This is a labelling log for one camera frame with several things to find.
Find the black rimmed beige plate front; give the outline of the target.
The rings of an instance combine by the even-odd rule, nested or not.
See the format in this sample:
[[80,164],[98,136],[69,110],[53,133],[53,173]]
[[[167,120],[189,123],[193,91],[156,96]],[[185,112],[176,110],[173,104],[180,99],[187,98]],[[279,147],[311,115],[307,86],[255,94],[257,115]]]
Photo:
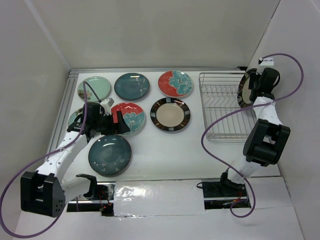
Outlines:
[[250,99],[253,90],[249,89],[250,73],[257,68],[251,68],[242,77],[237,90],[237,102],[240,108],[246,108],[253,105],[254,100]]

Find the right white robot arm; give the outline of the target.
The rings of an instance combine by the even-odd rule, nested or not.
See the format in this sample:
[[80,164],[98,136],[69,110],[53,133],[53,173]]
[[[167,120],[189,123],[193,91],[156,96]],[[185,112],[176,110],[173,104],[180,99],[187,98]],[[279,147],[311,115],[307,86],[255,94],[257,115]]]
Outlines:
[[221,174],[218,190],[223,196],[242,191],[244,177],[250,177],[260,167],[277,164],[282,155],[291,130],[282,124],[276,112],[272,91],[279,82],[280,73],[270,67],[261,73],[253,68],[240,81],[238,104],[242,109],[253,107],[256,123],[244,144],[242,159],[235,164],[240,174]]

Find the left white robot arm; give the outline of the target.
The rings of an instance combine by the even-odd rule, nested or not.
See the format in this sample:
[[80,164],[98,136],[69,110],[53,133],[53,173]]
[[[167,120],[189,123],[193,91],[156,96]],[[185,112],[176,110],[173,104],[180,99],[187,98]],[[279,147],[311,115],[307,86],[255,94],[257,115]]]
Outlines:
[[129,132],[121,111],[111,111],[114,100],[107,98],[100,103],[87,102],[66,130],[66,134],[53,154],[35,171],[26,171],[20,178],[20,203],[24,212],[56,218],[63,207],[83,195],[92,200],[99,193],[97,178],[79,173],[63,183],[63,177],[78,154],[96,135],[110,136]]

